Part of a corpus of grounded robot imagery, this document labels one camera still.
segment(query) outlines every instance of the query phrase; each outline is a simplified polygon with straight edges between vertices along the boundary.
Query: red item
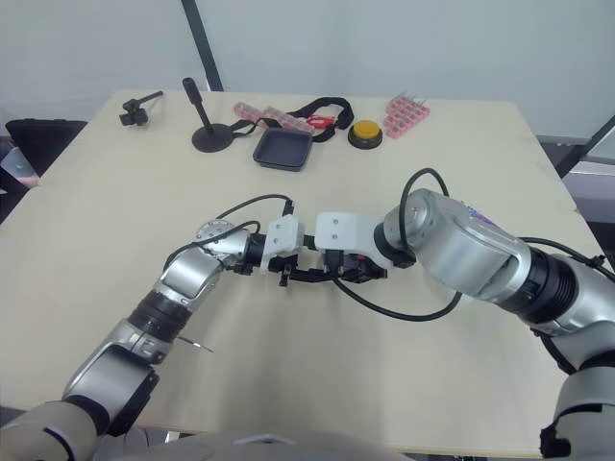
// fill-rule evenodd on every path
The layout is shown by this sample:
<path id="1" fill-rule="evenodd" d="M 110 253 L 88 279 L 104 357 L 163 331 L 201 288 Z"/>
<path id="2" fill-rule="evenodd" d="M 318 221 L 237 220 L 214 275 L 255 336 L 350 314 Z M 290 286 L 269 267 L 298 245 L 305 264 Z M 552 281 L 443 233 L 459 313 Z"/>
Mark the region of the red item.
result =
<path id="1" fill-rule="evenodd" d="M 325 129 L 335 123 L 335 117 L 323 117 L 322 115 L 311 115 L 306 119 L 306 123 L 314 128 Z"/>

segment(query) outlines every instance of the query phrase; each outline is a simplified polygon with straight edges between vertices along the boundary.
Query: black round base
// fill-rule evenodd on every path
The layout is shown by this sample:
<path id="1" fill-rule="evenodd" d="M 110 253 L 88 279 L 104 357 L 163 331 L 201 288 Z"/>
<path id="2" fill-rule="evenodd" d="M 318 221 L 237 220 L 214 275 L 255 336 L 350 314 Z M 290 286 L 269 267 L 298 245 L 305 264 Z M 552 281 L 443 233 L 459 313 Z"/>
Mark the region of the black round base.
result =
<path id="1" fill-rule="evenodd" d="M 233 132 L 228 125 L 212 123 L 211 127 L 213 132 L 202 127 L 192 135 L 192 144 L 201 152 L 218 152 L 233 142 Z"/>

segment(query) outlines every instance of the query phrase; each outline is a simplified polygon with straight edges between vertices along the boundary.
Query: microphone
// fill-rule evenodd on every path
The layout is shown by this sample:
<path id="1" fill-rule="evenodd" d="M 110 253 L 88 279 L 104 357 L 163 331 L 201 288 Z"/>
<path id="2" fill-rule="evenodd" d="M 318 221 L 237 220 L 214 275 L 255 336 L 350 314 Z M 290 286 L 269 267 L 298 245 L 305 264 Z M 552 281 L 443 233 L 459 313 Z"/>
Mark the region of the microphone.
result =
<path id="1" fill-rule="evenodd" d="M 221 123 L 209 122 L 208 115 L 203 107 L 203 97 L 201 97 L 194 80 L 186 77 L 182 80 L 182 83 L 190 104 L 196 108 L 203 122 L 203 127 L 192 135 L 192 145 L 201 152 L 218 152 L 229 147 L 233 142 L 231 127 Z"/>

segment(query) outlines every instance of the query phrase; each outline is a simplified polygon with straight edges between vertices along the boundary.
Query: white wall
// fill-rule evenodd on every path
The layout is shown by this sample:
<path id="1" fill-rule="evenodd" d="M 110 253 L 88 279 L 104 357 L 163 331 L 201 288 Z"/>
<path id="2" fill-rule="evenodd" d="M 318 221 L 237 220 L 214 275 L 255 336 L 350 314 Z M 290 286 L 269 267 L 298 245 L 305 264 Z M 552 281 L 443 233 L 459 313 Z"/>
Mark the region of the white wall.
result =
<path id="1" fill-rule="evenodd" d="M 205 88 L 179 0 L 0 0 L 3 130 L 88 120 L 117 89 L 179 89 L 186 76 Z"/>
<path id="2" fill-rule="evenodd" d="M 612 0 L 201 0 L 234 91 L 517 103 L 538 134 L 615 111 Z M 0 117 L 88 119 L 117 88 L 204 75 L 180 0 L 0 0 Z"/>

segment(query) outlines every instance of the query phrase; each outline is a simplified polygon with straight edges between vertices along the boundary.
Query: yellow button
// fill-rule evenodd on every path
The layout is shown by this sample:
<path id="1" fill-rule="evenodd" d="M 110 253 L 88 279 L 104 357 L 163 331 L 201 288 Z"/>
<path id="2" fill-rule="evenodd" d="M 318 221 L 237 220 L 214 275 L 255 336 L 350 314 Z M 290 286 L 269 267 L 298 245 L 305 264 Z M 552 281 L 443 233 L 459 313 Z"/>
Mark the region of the yellow button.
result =
<path id="1" fill-rule="evenodd" d="M 359 120 L 355 123 L 353 132 L 359 139 L 373 139 L 378 135 L 380 127 L 371 120 Z"/>

